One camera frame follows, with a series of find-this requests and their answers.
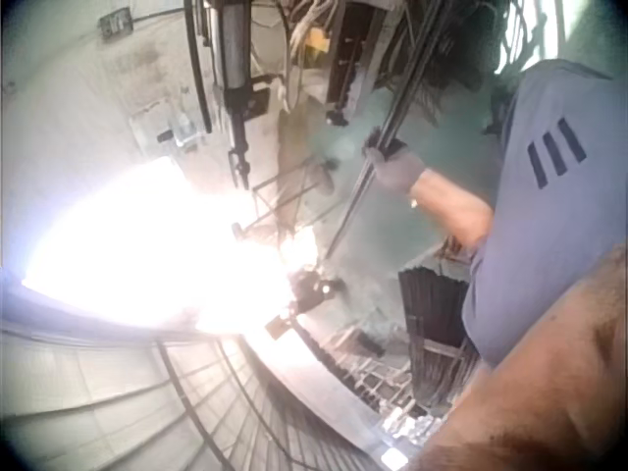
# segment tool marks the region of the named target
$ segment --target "white wall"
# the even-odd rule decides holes
[[[132,0],[131,9],[143,16],[181,3]],[[14,80],[16,91],[4,95],[2,103],[3,262],[18,279],[56,220],[114,177],[149,160],[131,131],[132,114],[166,97],[183,105],[201,128],[183,14],[141,22],[131,36],[103,44],[98,18],[124,4],[29,0],[7,18],[3,83]],[[281,40],[278,29],[261,33]],[[209,52],[201,53],[211,100]],[[278,109],[273,100],[266,116],[247,124],[253,183],[277,170]],[[227,146],[215,127],[197,152],[180,159],[202,190],[234,191]]]

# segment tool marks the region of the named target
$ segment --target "yellow object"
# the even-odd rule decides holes
[[[305,45],[321,52],[329,52],[330,38],[319,27],[312,27],[305,38]]]

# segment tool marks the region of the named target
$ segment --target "electrical box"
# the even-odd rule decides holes
[[[133,32],[133,19],[129,7],[116,10],[98,20],[98,26],[105,42],[111,42]]]

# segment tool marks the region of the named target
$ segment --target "work glove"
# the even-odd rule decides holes
[[[384,188],[407,195],[426,166],[419,156],[398,139],[394,139],[386,155],[383,154],[375,147],[379,136],[378,128],[371,131],[362,147],[362,154],[373,164],[377,180]]]

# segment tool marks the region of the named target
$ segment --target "blue shirt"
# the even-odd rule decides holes
[[[492,366],[627,236],[626,82],[547,61],[515,99],[493,228],[462,309]]]

